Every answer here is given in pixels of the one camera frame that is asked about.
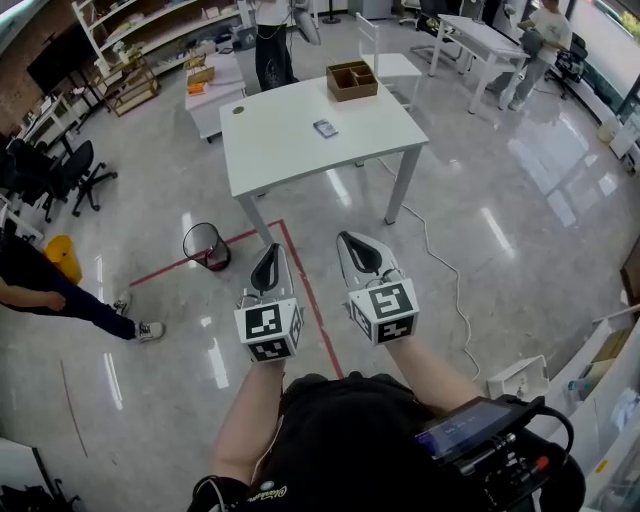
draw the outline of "camera screen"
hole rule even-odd
[[[441,459],[460,449],[483,430],[511,412],[509,407],[490,401],[479,401],[455,416],[418,434],[416,441],[427,448],[431,457]]]

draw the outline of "person's hand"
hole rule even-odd
[[[45,307],[48,307],[52,311],[62,311],[64,309],[67,299],[58,292],[46,292],[46,294]]]

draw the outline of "television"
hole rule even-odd
[[[79,23],[75,23],[56,37],[29,64],[27,72],[43,94],[47,95],[94,55],[93,46],[84,30]]]

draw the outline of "brick wall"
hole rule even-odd
[[[0,132],[9,133],[42,98],[27,66],[45,48],[52,33],[59,34],[76,21],[70,0],[50,0],[0,55]]]

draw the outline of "wastebasket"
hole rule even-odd
[[[224,270],[231,262],[229,246],[213,224],[202,222],[193,226],[182,241],[184,255],[213,272]]]
[[[76,256],[71,238],[67,235],[58,235],[49,242],[44,251],[47,259],[53,263],[60,272],[73,284],[78,284],[82,279],[82,268]]]

